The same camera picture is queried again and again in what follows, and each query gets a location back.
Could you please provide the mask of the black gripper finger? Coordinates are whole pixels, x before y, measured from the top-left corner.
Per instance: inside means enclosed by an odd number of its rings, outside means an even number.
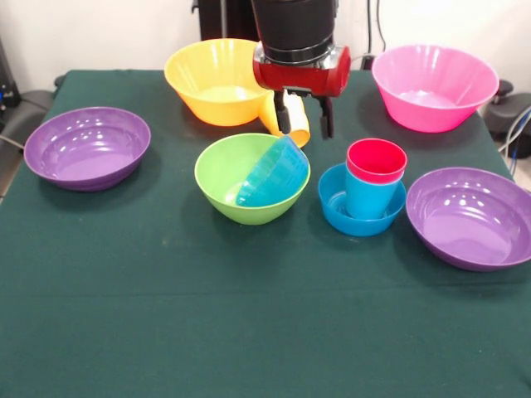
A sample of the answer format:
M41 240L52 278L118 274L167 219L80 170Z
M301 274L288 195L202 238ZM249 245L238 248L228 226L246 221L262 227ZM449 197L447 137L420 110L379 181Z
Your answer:
M283 134L289 134L290 133L290 115L289 115L289 110L287 109L284 103L284 92L275 91L273 101L274 101L275 115L276 115L279 131L281 131Z
M320 127L323 139L334 136L334 116L332 101L329 97L318 97L321 108Z

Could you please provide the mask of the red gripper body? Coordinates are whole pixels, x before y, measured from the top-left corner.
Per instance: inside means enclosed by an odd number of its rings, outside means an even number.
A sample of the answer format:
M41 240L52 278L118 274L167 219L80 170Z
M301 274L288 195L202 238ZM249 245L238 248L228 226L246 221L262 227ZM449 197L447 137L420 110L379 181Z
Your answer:
M351 54L347 46L333 45L330 51L306 65L279 64L266 57L259 42L254 50L252 68L262 88L290 90L314 97L339 97L348 83Z

